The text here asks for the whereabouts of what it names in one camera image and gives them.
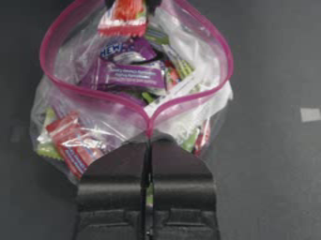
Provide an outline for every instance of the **candy wrapper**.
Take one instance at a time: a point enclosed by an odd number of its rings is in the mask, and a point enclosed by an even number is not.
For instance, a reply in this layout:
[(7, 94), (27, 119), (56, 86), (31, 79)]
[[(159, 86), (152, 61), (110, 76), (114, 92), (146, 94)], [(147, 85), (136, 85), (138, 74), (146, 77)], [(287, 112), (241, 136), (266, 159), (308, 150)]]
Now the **candy wrapper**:
[(130, 38), (126, 42), (111, 42), (100, 52), (100, 57), (118, 64), (150, 61), (156, 56), (143, 37)]
[(192, 153), (196, 156), (201, 156), (202, 149), (209, 144), (210, 136), (211, 136), (211, 121), (209, 119), (205, 121), (203, 126), (201, 127), (201, 132), (194, 143)]
[(51, 123), (47, 131), (72, 174), (80, 178), (92, 162), (104, 156), (104, 143), (81, 128), (77, 112)]
[(112, 92), (115, 95), (122, 96), (123, 98), (128, 99), (131, 102), (134, 102), (136, 105), (146, 107), (146, 102), (144, 100), (138, 96), (139, 94), (134, 94), (128, 91), (114, 91)]
[(163, 50), (164, 53), (167, 55), (167, 57), (170, 58), (178, 75), (180, 77), (182, 80), (184, 80), (184, 78), (192, 73), (194, 69), (192, 66), (188, 64), (188, 62), (179, 56), (179, 54), (175, 52), (175, 50), (171, 48), (170, 45), (163, 45)]
[(59, 153), (55, 150), (51, 136), (47, 132), (47, 126), (56, 120), (55, 112), (52, 108), (47, 109), (45, 113), (45, 121), (44, 121), (44, 126), (41, 130), (41, 134), (37, 137), (39, 144), (36, 146), (36, 153), (39, 156), (43, 156), (45, 158), (52, 158), (57, 160), (64, 160)]
[(143, 0), (115, 0), (98, 31), (103, 36), (143, 36), (147, 28), (147, 7)]
[(147, 92), (142, 93), (142, 97), (148, 103), (152, 103), (155, 101), (155, 97)]
[(135, 87), (155, 95), (166, 95), (166, 83), (159, 67), (119, 65), (100, 59), (80, 85), (100, 91), (108, 91), (114, 86)]
[(172, 87), (180, 82), (180, 78), (178, 72), (175, 70), (174, 65), (170, 61), (166, 61), (166, 86), (167, 91), (172, 89)]
[(180, 145), (180, 147), (191, 153), (194, 146), (195, 146), (195, 142), (198, 139), (198, 134), (199, 134), (199, 129), (196, 128), (192, 132), (192, 134), (190, 135), (190, 137), (186, 139), (186, 141), (183, 142), (183, 144)]
[(158, 51), (163, 51), (163, 45), (170, 45), (168, 35), (155, 26), (148, 26), (144, 38)]

